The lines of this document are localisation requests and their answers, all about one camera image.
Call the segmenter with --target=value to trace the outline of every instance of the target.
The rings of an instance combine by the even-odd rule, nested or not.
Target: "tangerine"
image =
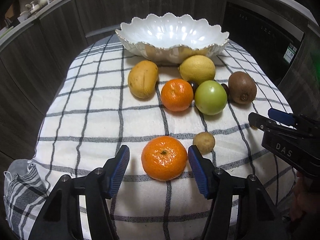
[[[172,79],[161,90],[162,104],[174,112],[186,110],[192,100],[192,86],[183,79]]]
[[[170,136],[152,139],[141,154],[146,174],[162,181],[178,177],[185,169],[187,160],[188,154],[182,143]]]

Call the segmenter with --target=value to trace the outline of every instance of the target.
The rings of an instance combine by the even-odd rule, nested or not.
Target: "lemon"
[[[214,79],[216,67],[208,57],[195,55],[181,63],[179,72],[184,80],[194,81],[200,85],[206,80]]]

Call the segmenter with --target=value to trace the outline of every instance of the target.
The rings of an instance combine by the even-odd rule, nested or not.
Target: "bowl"
[[[193,55],[213,57],[229,42],[229,33],[222,33],[220,25],[211,26],[206,19],[194,20],[188,14],[134,17],[130,24],[121,23],[120,28],[116,35],[122,45],[154,62],[181,64]]]

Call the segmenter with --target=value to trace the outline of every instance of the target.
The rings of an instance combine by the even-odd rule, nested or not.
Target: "green and white sticker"
[[[290,43],[287,48],[287,51],[285,52],[285,54],[283,56],[285,61],[290,64],[294,55],[296,54],[296,51],[297,51],[297,48]]]

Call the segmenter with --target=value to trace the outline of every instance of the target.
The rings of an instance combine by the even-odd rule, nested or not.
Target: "table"
[[[244,71],[255,80],[258,90],[252,104],[228,102],[215,116],[199,113],[194,103],[181,113],[162,106],[161,88],[166,81],[180,77],[173,65],[159,66],[152,98],[134,98],[127,77],[141,60],[113,35],[88,47],[73,61],[41,126],[32,160],[49,192],[63,174],[87,175],[126,144],[130,148],[127,171],[117,196],[107,200],[119,239],[194,239],[201,235],[211,201],[199,193],[189,164],[178,178],[160,182],[145,174],[140,155],[146,143],[157,136],[175,137],[188,149],[197,133],[208,131],[215,136],[216,146],[205,157],[234,176],[255,173],[274,203],[281,206],[292,189],[294,171],[262,148],[263,133],[249,127],[248,114],[267,116],[271,107],[291,109],[250,54],[230,41],[212,59],[217,82],[227,83],[232,72]],[[237,204],[234,196],[232,225]],[[84,237],[90,239],[84,198],[80,206]]]

